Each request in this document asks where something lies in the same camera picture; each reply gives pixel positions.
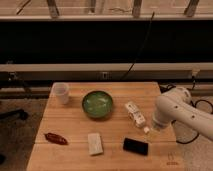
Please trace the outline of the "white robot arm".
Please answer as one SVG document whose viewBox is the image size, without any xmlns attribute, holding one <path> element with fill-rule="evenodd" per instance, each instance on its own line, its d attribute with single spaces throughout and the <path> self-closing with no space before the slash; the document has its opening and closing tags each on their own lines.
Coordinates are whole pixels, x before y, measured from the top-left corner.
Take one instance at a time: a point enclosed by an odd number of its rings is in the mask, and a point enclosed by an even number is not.
<svg viewBox="0 0 213 171">
<path fill-rule="evenodd" d="M 184 87 L 176 87 L 155 100 L 152 125 L 158 131 L 177 120 L 213 141 L 213 115 L 190 105 L 191 94 Z"/>
</svg>

